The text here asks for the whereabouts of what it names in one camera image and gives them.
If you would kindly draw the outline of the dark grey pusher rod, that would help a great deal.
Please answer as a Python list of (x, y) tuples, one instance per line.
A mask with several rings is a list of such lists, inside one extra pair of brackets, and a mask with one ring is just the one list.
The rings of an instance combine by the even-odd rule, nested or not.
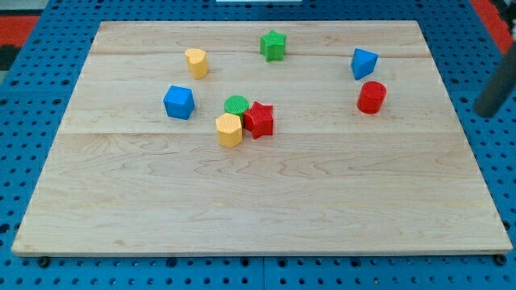
[(515, 42), (502, 58), (491, 79), (477, 98), (473, 109), (482, 118), (492, 118), (515, 87)]

